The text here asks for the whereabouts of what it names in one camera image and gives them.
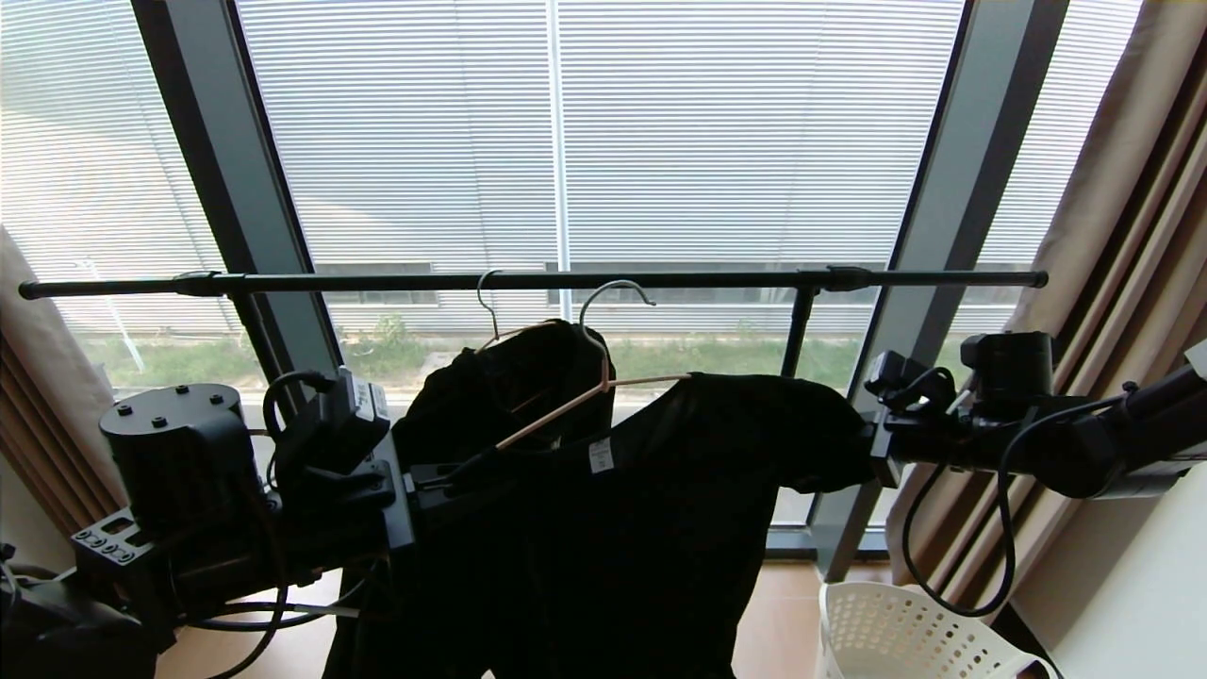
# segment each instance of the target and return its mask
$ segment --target black clothes rod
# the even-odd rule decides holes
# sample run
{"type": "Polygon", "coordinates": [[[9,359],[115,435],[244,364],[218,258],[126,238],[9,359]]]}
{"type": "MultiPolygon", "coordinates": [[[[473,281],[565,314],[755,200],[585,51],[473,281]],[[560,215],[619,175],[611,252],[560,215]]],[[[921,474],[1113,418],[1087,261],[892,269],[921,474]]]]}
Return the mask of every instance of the black clothes rod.
{"type": "MultiPolygon", "coordinates": [[[[480,273],[418,273],[396,275],[255,274],[198,270],[175,277],[136,280],[25,281],[19,286],[27,299],[87,297],[94,294],[142,294],[173,292],[193,297],[220,297],[251,292],[340,292],[357,289],[477,289],[480,273]]],[[[812,287],[846,291],[869,286],[963,285],[1043,287],[1048,273],[979,270],[869,270],[832,265],[823,269],[750,271],[507,271],[492,273],[483,289],[589,289],[628,279],[643,287],[812,287]]]]}

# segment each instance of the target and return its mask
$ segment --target cylindrical black motor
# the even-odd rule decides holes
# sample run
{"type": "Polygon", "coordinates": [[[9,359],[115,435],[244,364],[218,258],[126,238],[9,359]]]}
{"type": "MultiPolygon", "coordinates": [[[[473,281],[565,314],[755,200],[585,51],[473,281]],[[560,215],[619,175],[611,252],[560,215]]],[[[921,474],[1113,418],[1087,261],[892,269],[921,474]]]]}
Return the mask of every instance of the cylindrical black motor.
{"type": "Polygon", "coordinates": [[[960,363],[976,373],[979,403],[1030,403],[1053,393],[1053,339],[1046,332],[976,334],[960,345],[960,363]]]}
{"type": "Polygon", "coordinates": [[[231,519],[239,485],[258,488],[239,393],[181,385],[124,399],[100,420],[130,498],[152,537],[231,519]]]}

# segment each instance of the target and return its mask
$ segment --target clothes hanger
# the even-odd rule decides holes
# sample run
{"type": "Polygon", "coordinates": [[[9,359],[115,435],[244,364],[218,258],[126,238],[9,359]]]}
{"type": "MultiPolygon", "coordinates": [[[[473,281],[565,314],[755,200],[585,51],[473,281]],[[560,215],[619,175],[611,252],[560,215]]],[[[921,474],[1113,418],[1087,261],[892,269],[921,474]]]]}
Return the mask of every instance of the clothes hanger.
{"type": "Polygon", "coordinates": [[[507,449],[507,447],[512,446],[513,444],[515,444],[517,441],[524,439],[529,434],[532,434],[533,432],[541,429],[546,425],[553,422],[554,420],[558,420],[559,417],[561,417],[561,416],[566,415],[567,412],[575,410],[576,408],[583,405],[584,403],[587,403],[588,400],[590,400],[596,394],[606,394],[613,387],[622,387],[622,386],[625,386],[625,385],[647,385],[647,384],[651,384],[651,382],[677,382],[680,380],[689,380],[692,377],[690,375],[664,375],[664,376],[659,376],[659,377],[639,377],[636,380],[610,380],[611,376],[610,376],[608,368],[612,364],[612,357],[611,357],[611,355],[608,355],[607,347],[602,343],[600,343],[599,339],[591,336],[591,334],[589,332],[587,332],[587,306],[589,306],[591,304],[591,302],[595,300],[595,297],[599,297],[600,293],[604,292],[605,289],[610,289],[612,287],[619,287],[619,286],[632,287],[634,289],[637,291],[637,294],[641,295],[641,300],[642,302],[645,302],[646,304],[649,304],[651,306],[657,306],[658,305],[658,304],[655,304],[654,302],[652,302],[649,299],[649,295],[646,294],[646,291],[640,285],[637,285],[636,282],[634,282],[631,280],[625,280],[625,279],[612,280],[611,282],[605,282],[604,285],[600,285],[599,287],[596,287],[595,291],[591,292],[589,297],[587,297],[587,300],[583,302],[583,308],[579,309],[579,311],[578,311],[578,324],[582,328],[583,333],[585,334],[587,341],[590,343],[591,345],[595,345],[595,347],[599,349],[599,351],[600,351],[600,356],[602,357],[602,361],[600,363],[600,382],[599,382],[599,385],[591,387],[587,392],[583,392],[578,397],[575,397],[570,402],[567,402],[564,405],[559,406],[558,409],[553,410],[552,412],[549,412],[544,417],[535,421],[532,425],[529,425],[527,427],[520,429],[515,434],[512,434],[507,439],[503,439],[502,441],[498,443],[497,446],[495,446],[496,451],[502,451],[503,449],[507,449]]]}
{"type": "Polygon", "coordinates": [[[490,327],[495,330],[495,333],[490,336],[490,339],[486,339],[486,344],[485,345],[483,345],[482,347],[478,347],[478,350],[473,352],[476,355],[480,355],[482,352],[486,351],[491,345],[494,345],[495,343],[498,343],[500,339],[502,339],[503,336],[509,336],[512,334],[519,334],[520,332],[524,332],[525,329],[532,329],[533,327],[544,327],[546,324],[553,324],[552,321],[544,320],[544,321],[541,321],[541,322],[537,322],[537,323],[533,323],[533,324],[525,324],[524,327],[518,327],[515,329],[508,329],[507,332],[498,332],[498,314],[495,312],[495,309],[490,304],[488,304],[485,300],[483,300],[483,298],[482,298],[482,283],[486,281],[486,277],[489,275],[498,273],[501,270],[503,270],[503,269],[501,269],[501,268],[492,268],[492,269],[488,270],[486,273],[482,274],[482,277],[478,279],[478,289],[477,289],[478,303],[482,304],[482,308],[486,309],[486,312],[490,314],[490,327]]]}

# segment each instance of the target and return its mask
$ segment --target brown curtain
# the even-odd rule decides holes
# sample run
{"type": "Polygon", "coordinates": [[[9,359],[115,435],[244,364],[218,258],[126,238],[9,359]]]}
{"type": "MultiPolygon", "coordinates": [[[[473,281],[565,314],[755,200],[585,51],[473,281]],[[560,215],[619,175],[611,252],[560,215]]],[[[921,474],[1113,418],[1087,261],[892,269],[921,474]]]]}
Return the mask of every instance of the brown curtain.
{"type": "MultiPolygon", "coordinates": [[[[1207,4],[1147,2],[1107,88],[1008,327],[1043,329],[1063,350],[1060,393],[1107,397],[1178,368],[1207,329],[1207,4]]],[[[888,517],[893,578],[911,583],[900,529],[929,466],[903,485],[888,517]]],[[[949,601],[979,605],[1002,578],[1002,529],[990,474],[946,473],[920,509],[911,554],[949,601]]],[[[1015,585],[1077,503],[1016,479],[1015,585]]]]}
{"type": "Polygon", "coordinates": [[[113,404],[49,299],[27,300],[35,277],[0,228],[0,452],[70,535],[126,503],[97,423],[113,404]]]}

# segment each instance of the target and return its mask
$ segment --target beige curtain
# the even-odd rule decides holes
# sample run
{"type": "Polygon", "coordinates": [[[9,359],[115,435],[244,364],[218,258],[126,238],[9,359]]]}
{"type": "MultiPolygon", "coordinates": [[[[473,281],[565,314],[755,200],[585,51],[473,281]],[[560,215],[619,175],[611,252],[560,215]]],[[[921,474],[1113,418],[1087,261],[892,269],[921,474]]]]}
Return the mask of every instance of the beige curtain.
{"type": "MultiPolygon", "coordinates": [[[[1062,356],[1060,393],[1106,397],[1180,365],[1207,330],[1207,4],[1147,2],[1036,257],[1051,282],[1028,291],[1009,327],[1043,329],[1062,356]]],[[[893,578],[915,469],[890,513],[893,578]]],[[[946,473],[919,511],[911,554],[949,601],[984,604],[1002,578],[1002,529],[989,474],[946,473]]],[[[1077,503],[1028,479],[1011,484],[1018,584],[1077,503]]]]}
{"type": "Polygon", "coordinates": [[[54,302],[27,300],[34,273],[0,228],[0,452],[70,535],[117,511],[126,494],[97,423],[112,394],[54,302]]]}

